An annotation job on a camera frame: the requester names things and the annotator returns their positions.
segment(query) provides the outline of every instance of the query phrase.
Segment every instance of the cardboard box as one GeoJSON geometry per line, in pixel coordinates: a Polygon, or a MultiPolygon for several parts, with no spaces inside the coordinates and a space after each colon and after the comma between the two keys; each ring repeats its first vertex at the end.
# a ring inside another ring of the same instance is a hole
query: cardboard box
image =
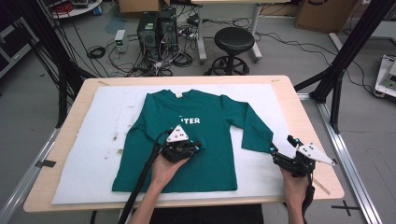
{"type": "Polygon", "coordinates": [[[161,11],[163,0],[120,0],[120,12],[161,11]]]}
{"type": "Polygon", "coordinates": [[[296,28],[322,33],[339,33],[361,0],[303,0],[296,28]]]}

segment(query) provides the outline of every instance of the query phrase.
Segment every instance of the green long-sleeve shirt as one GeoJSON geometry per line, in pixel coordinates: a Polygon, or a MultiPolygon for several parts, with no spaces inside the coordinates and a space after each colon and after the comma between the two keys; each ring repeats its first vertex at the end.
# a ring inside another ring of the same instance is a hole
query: green long-sleeve shirt
{"type": "MultiPolygon", "coordinates": [[[[231,125],[244,129],[242,148],[268,152],[273,133],[248,103],[202,91],[147,94],[140,116],[125,140],[113,191],[132,191],[158,134],[178,124],[201,151],[180,167],[163,192],[236,190],[231,125]]],[[[151,179],[148,174],[142,191],[151,179]]]]}

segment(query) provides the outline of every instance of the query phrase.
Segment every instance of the black metal frame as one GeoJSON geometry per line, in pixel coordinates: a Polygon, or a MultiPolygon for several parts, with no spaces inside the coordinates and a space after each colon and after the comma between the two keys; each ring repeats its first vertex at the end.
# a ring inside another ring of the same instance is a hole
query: black metal frame
{"type": "Polygon", "coordinates": [[[336,133],[339,133],[338,113],[344,73],[394,4],[394,0],[373,0],[332,64],[323,72],[294,86],[296,91],[300,91],[320,81],[316,89],[309,93],[310,97],[319,104],[324,104],[326,97],[333,90],[330,124],[336,133]]]}

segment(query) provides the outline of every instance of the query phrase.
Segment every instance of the desktop computer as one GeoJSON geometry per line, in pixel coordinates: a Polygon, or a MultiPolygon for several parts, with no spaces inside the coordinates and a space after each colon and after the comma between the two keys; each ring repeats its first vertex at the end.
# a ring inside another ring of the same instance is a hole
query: desktop computer
{"type": "Polygon", "coordinates": [[[163,8],[160,13],[160,39],[163,43],[162,50],[178,51],[176,8],[163,8]]]}
{"type": "Polygon", "coordinates": [[[144,63],[155,63],[161,60],[159,52],[161,40],[157,26],[158,15],[157,11],[143,12],[137,26],[137,36],[144,63]]]}

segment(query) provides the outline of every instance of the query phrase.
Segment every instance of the wooden table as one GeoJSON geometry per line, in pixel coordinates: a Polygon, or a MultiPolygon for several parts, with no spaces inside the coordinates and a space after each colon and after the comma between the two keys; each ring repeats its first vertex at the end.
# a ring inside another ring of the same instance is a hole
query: wooden table
{"type": "MultiPolygon", "coordinates": [[[[98,210],[123,208],[124,203],[84,203],[52,205],[51,201],[61,179],[62,170],[68,152],[72,148],[78,130],[91,106],[92,99],[98,87],[101,86],[147,86],[147,85],[189,85],[189,84],[271,84],[278,103],[283,111],[290,134],[301,139],[309,139],[322,148],[318,136],[306,115],[304,108],[286,76],[251,76],[251,77],[120,77],[120,78],[93,78],[84,82],[78,98],[73,104],[64,126],[47,157],[47,160],[56,161],[53,168],[43,167],[25,204],[26,212],[98,210]]],[[[317,191],[315,199],[335,199],[344,196],[341,184],[330,165],[317,163],[314,183],[317,191]]],[[[195,206],[237,203],[269,203],[282,202],[282,196],[258,197],[248,200],[233,201],[183,201],[175,203],[157,203],[157,206],[195,206]]]]}
{"type": "MultiPolygon", "coordinates": [[[[201,64],[206,61],[205,44],[203,37],[203,19],[235,19],[251,18],[250,32],[255,35],[257,21],[260,17],[262,5],[266,3],[286,3],[290,0],[191,0],[192,3],[199,5],[198,16],[198,38],[197,46],[201,64]]],[[[256,43],[252,48],[254,61],[262,58],[262,54],[256,43]]]]}

